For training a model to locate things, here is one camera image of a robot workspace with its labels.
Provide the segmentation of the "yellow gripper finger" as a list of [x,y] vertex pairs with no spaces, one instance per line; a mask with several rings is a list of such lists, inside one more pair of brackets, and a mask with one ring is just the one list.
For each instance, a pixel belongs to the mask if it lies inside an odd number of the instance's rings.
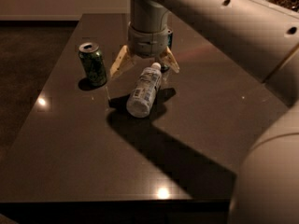
[[158,61],[162,66],[162,71],[165,72],[172,69],[175,73],[179,72],[178,62],[176,61],[170,48],[166,48],[159,56]]
[[124,45],[119,51],[114,63],[111,65],[109,73],[110,78],[119,77],[134,66],[134,54]]

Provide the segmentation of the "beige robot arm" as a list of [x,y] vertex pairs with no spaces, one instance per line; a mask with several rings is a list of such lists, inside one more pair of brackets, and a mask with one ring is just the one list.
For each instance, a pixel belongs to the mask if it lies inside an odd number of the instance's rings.
[[228,224],[299,224],[299,16],[264,0],[131,0],[128,41],[113,77],[134,56],[179,70],[166,45],[174,13],[261,81],[290,109],[250,148],[230,202]]

